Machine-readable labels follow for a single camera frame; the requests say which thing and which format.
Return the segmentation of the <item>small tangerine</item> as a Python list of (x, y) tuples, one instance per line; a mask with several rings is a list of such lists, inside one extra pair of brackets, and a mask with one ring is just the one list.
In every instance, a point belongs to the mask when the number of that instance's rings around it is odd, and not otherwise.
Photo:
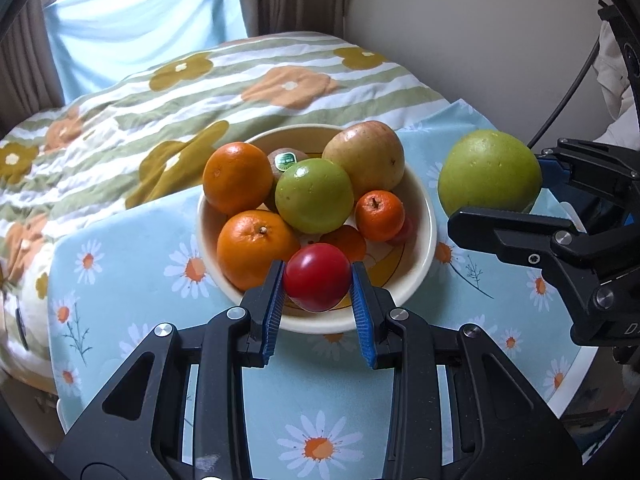
[(349, 224), (343, 224), (338, 229), (323, 234), (319, 242), (337, 247), (350, 262), (363, 261), (367, 255), (366, 239)]
[(402, 201), (388, 191), (370, 191), (360, 197), (355, 207), (358, 231), (372, 242), (384, 243), (395, 237), (405, 223)]

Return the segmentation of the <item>small red tomato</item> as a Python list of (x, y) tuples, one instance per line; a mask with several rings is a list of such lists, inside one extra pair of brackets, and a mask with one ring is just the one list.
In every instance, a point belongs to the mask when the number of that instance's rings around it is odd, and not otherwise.
[(283, 287), (294, 304), (311, 313), (337, 306), (349, 292), (352, 267), (337, 247), (326, 243), (305, 246), (285, 266)]

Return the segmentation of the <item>green apple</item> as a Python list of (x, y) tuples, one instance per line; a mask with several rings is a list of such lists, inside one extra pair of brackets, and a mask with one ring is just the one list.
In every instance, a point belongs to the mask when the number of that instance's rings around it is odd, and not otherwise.
[(339, 228), (354, 206), (346, 171), (324, 158), (308, 158), (288, 168), (276, 189), (282, 219), (305, 234), (326, 234)]

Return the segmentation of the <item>large orange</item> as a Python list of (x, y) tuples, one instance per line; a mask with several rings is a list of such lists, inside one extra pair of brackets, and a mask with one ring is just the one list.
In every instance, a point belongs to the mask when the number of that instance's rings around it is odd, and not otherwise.
[(245, 142), (224, 144), (203, 171), (204, 196), (214, 209), (231, 217), (256, 209), (269, 195), (273, 174), (268, 156)]

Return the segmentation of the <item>small red fruit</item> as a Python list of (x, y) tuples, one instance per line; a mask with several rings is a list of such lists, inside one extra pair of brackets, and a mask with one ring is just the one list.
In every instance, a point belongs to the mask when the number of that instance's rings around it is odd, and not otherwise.
[(387, 241), (387, 244), (390, 246), (402, 246), (408, 243), (414, 237), (414, 233), (416, 232), (416, 224), (413, 221), (413, 218), (408, 214), (405, 216), (405, 221), (400, 230), (396, 233), (395, 236), (390, 238)]

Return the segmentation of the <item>blue daisy tablecloth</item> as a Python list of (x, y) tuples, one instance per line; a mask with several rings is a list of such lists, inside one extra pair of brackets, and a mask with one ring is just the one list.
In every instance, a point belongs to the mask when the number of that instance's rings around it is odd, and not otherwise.
[[(114, 214), (56, 244), (49, 276), (58, 414), (70, 427), (161, 322), (207, 322), (230, 300), (201, 266), (190, 188)], [(409, 309), (438, 326), (480, 326), (556, 414), (596, 355), (536, 269), (467, 252), (438, 214), (434, 262)], [(371, 479), (382, 470), (393, 375), (367, 366), (353, 332), (281, 332), (267, 367), (243, 374), (248, 444), (266, 479)]]

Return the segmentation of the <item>yellow red apple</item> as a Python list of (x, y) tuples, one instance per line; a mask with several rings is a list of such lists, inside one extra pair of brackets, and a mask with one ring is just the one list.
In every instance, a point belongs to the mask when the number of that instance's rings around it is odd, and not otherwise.
[(405, 174), (405, 152), (398, 135), (384, 122), (358, 122), (337, 133), (322, 157), (346, 171), (356, 198), (370, 191), (391, 191)]

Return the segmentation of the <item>small tangerine in bowl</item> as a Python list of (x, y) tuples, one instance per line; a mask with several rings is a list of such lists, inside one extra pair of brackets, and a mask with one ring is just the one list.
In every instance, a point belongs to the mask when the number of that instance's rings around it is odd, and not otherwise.
[(367, 255), (366, 239), (349, 224), (343, 224), (338, 229), (323, 234), (319, 242), (337, 247), (350, 262), (363, 261)]

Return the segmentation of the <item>orange in bowl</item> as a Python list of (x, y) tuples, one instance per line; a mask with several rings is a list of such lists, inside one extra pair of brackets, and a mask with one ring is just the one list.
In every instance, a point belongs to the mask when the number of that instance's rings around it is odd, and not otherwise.
[(298, 235), (268, 210), (248, 210), (222, 227), (216, 255), (224, 277), (237, 289), (261, 285), (274, 260), (288, 261), (300, 249)]

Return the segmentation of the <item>black remote on bed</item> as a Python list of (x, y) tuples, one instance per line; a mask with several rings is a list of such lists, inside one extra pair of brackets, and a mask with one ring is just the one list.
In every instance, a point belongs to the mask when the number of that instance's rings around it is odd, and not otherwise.
[(15, 309), (15, 319), (18, 330), (18, 336), (20, 336), (21, 344), (23, 345), (25, 350), (29, 350), (29, 344), (27, 341), (26, 328), (22, 317), (22, 312), (20, 307), (16, 307)]

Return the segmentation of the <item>brown kiwi with sticker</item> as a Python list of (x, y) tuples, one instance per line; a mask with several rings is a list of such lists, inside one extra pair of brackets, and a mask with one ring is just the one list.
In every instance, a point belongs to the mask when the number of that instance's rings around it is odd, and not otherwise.
[(265, 206), (272, 212), (278, 212), (276, 206), (276, 189), (280, 177), (288, 168), (305, 160), (308, 155), (296, 148), (277, 148), (268, 154), (268, 160), (272, 172), (272, 185), (268, 197), (265, 199)]

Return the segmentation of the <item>floral striped duvet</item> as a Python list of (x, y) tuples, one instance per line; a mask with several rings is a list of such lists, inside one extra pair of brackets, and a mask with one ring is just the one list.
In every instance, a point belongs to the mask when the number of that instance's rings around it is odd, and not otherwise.
[(400, 129), (446, 104), (383, 55), (281, 32), (185, 54), (24, 120), (1, 141), (2, 370), (54, 391), (47, 292), (60, 238), (198, 185), (222, 144), (297, 124)]

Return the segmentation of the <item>left brown curtain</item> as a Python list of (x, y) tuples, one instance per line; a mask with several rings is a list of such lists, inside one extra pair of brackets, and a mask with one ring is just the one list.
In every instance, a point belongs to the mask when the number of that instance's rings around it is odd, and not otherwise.
[(27, 0), (1, 40), (2, 136), (32, 115), (64, 104), (43, 13), (55, 1)]

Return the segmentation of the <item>blue window cloth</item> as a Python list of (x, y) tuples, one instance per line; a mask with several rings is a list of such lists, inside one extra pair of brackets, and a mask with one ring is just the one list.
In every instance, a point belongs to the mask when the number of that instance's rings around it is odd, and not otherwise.
[(65, 102), (247, 36), (241, 0), (56, 0), (43, 17)]

